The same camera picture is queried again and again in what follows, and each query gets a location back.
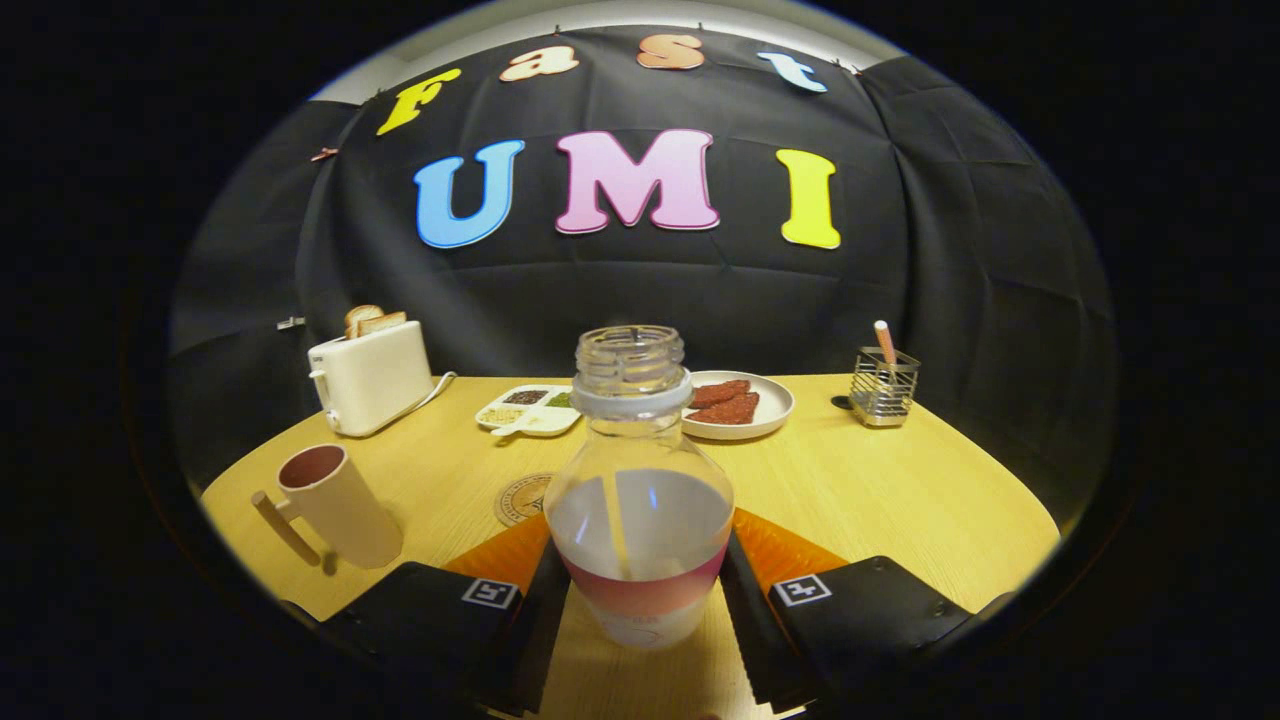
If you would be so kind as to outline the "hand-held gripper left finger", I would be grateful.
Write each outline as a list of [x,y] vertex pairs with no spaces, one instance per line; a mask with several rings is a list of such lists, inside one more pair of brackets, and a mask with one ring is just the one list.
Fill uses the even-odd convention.
[[287,611],[385,682],[389,716],[538,712],[570,574],[536,514],[444,568],[402,562],[340,611]]

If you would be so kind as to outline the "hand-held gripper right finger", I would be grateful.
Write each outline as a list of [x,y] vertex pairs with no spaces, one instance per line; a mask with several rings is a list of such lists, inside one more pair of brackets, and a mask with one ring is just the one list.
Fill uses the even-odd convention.
[[850,562],[744,509],[719,580],[755,701],[777,712],[902,712],[1011,600],[969,612],[890,557]]

